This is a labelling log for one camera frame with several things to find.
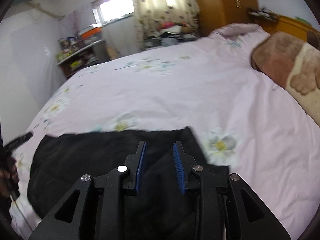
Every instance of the wooden headboard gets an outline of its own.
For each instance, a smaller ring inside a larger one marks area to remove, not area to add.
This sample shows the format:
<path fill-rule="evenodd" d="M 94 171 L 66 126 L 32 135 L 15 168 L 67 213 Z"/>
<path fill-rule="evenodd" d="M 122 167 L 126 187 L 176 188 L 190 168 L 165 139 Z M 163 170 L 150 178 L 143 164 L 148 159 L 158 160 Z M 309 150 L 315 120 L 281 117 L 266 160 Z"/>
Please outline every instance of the wooden headboard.
<path fill-rule="evenodd" d="M 308 31 L 318 33 L 318 31 L 311 25 L 286 16 L 280 16 L 278 18 L 278 23 L 258 18 L 254 20 L 254 23 L 259 24 L 269 34 L 281 31 L 289 33 L 303 41 L 307 41 Z"/>

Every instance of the white shelf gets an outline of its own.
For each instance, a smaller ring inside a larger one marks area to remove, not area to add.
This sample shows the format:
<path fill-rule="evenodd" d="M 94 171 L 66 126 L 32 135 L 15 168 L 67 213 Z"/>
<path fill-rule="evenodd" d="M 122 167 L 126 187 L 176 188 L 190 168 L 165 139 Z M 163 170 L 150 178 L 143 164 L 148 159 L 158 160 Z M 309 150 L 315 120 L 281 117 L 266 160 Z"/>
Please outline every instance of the white shelf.
<path fill-rule="evenodd" d="M 76 51 L 75 53 L 71 54 L 69 57 L 66 57 L 64 60 L 62 60 L 61 62 L 59 62 L 59 63 L 58 63 L 58 66 L 59 66 L 59 65 L 61 65 L 61 64 L 62 64 L 62 63 L 64 63 L 64 62 L 66 62 L 68 59 L 71 59 L 73 56 L 75 56 L 75 55 L 79 54 L 80 52 L 82 52 L 82 51 L 84 51 L 84 50 L 86 50 L 86 49 L 88 49 L 88 48 L 90 48 L 90 47 L 92 47 L 92 46 L 94 46 L 94 45 L 96 45 L 96 44 L 98 44 L 98 43 L 102 42 L 102 41 L 103 41 L 103 40 L 95 41 L 95 42 L 93 42 L 93 43 L 91 43 L 91 44 L 89 44 L 89 45 L 85 46 L 84 48 L 82 48 L 82 49 L 80 49 L 80 50 Z"/>

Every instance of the orange box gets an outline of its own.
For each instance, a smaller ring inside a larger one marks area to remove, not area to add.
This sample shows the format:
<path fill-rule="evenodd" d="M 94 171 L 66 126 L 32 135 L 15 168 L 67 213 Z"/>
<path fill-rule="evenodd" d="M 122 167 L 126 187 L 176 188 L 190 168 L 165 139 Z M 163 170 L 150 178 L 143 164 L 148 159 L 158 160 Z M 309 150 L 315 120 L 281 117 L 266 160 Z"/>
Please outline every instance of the orange box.
<path fill-rule="evenodd" d="M 91 35 L 95 35 L 96 33 L 99 33 L 101 32 L 101 27 L 96 27 L 84 34 L 81 35 L 82 39 L 86 39 L 86 38 L 89 38 Z"/>

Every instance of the brown blanket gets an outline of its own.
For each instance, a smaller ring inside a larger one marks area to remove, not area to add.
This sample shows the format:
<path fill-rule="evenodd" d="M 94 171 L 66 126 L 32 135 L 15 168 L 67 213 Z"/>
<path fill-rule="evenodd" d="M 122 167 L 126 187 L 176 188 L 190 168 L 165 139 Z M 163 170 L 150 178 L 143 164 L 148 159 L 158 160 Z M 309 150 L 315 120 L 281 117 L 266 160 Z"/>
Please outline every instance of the brown blanket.
<path fill-rule="evenodd" d="M 251 66 L 288 91 L 320 126 L 320 51 L 284 32 L 252 52 Z"/>

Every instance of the floral pattern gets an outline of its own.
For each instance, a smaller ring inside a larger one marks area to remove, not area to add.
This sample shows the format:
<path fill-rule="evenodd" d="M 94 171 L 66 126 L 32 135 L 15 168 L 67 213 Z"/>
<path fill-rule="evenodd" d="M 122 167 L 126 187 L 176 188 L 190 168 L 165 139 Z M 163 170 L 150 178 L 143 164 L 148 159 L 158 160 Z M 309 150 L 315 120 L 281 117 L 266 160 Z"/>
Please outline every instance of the floral pattern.
<path fill-rule="evenodd" d="M 18 151 L 14 151 L 12 154 L 12 157 L 16 159 L 16 166 L 17 169 L 21 169 L 24 165 L 23 159 L 24 159 L 24 152 L 18 152 Z"/>
<path fill-rule="evenodd" d="M 231 45 L 233 47 L 241 48 L 241 46 L 243 44 L 243 40 L 241 38 L 239 38 L 239 37 L 236 37 L 234 40 L 227 39 L 227 44 Z"/>
<path fill-rule="evenodd" d="M 83 86 L 83 84 L 77 86 L 68 85 L 59 88 L 48 101 L 48 106 L 45 109 L 43 116 L 33 129 L 41 127 L 44 132 L 48 132 L 54 122 L 54 117 L 60 114 L 71 101 L 75 101 L 79 98 L 82 94 L 80 88 Z"/>
<path fill-rule="evenodd" d="M 87 74 L 96 73 L 96 72 L 99 71 L 99 68 L 100 68 L 100 67 L 97 66 L 97 65 L 94 65 L 94 66 L 91 66 L 91 67 L 87 67 L 87 68 L 79 71 L 79 73 L 80 73 L 80 76 L 79 76 L 79 77 L 85 76 L 85 75 L 87 75 Z"/>
<path fill-rule="evenodd" d="M 126 112 L 119 114 L 117 117 L 113 118 L 110 122 L 105 125 L 96 126 L 91 132 L 109 132 L 117 131 L 121 132 L 124 130 L 135 130 L 138 128 L 140 119 L 134 114 Z"/>
<path fill-rule="evenodd" d="M 140 120 L 132 113 L 123 113 L 112 119 L 110 130 L 121 132 L 128 129 L 137 129 Z"/>
<path fill-rule="evenodd" d="M 133 67 L 135 72 L 149 72 L 151 74 L 166 74 L 175 66 L 175 61 L 161 60 L 159 58 L 143 58 L 138 61 L 130 61 L 125 66 L 118 68 Z"/>
<path fill-rule="evenodd" d="M 181 59 L 191 59 L 190 56 L 180 56 Z"/>
<path fill-rule="evenodd" d="M 202 145 L 207 162 L 218 166 L 235 165 L 238 157 L 235 148 L 240 143 L 237 137 L 223 133 L 219 127 L 206 133 Z"/>
<path fill-rule="evenodd" d="M 69 101 L 67 98 L 59 98 L 49 105 L 49 107 L 44 111 L 45 117 L 53 117 L 59 114 L 67 105 Z"/>

